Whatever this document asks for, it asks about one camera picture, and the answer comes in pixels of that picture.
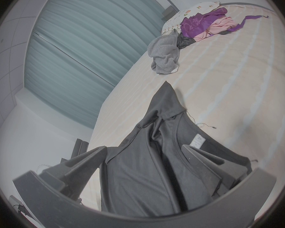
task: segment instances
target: tiled floor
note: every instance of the tiled floor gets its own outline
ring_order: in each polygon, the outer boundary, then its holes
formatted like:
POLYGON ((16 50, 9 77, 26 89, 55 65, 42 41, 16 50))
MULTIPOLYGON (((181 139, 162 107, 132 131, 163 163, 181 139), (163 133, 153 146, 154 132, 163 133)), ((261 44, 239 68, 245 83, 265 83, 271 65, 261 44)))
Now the tiled floor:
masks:
POLYGON ((47 0, 18 0, 0 26, 0 127, 16 106, 15 94, 23 88, 27 42, 47 0))

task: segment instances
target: pink cloth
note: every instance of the pink cloth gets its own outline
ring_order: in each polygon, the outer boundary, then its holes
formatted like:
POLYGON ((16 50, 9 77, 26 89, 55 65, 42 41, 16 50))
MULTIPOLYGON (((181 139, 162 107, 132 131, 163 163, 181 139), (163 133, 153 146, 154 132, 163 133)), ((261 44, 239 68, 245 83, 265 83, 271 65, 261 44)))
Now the pink cloth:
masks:
POLYGON ((200 33, 194 37, 195 41, 200 41, 214 34, 218 34, 222 31, 234 28, 237 26, 237 23, 233 21, 231 17, 221 17, 214 21, 204 32, 200 33))

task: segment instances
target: drawstring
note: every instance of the drawstring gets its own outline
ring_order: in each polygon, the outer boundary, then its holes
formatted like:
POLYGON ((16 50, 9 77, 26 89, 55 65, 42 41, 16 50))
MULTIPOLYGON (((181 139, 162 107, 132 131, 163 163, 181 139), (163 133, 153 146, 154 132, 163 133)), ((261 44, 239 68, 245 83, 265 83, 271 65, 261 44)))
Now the drawstring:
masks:
POLYGON ((204 125, 206 125, 207 127, 212 127, 212 126, 209 126, 209 125, 207 125, 207 124, 205 124, 205 123, 198 123, 198 124, 196 124, 194 117, 192 117, 188 111, 186 111, 186 112, 187 112, 188 115, 193 119, 194 124, 195 124, 196 126, 198 126, 199 128, 203 127, 204 125))

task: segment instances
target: curtain fold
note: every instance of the curtain fold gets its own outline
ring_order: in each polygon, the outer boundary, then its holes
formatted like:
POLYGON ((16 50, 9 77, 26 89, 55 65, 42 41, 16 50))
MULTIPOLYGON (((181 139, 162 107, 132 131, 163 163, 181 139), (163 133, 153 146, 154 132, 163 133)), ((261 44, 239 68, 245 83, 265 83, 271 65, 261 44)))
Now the curtain fold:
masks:
POLYGON ((34 26, 25 87, 94 128, 106 97, 161 35, 155 0, 49 0, 34 26))

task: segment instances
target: white clothing label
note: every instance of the white clothing label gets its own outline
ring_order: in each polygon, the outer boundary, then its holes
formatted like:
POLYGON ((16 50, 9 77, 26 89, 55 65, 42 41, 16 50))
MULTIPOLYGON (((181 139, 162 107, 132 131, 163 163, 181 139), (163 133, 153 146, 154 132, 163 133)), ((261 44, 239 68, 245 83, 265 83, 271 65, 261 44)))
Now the white clothing label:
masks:
POLYGON ((191 146, 200 149, 203 143, 206 141, 205 138, 203 138, 201 135, 197 134, 195 135, 194 139, 190 143, 191 146))

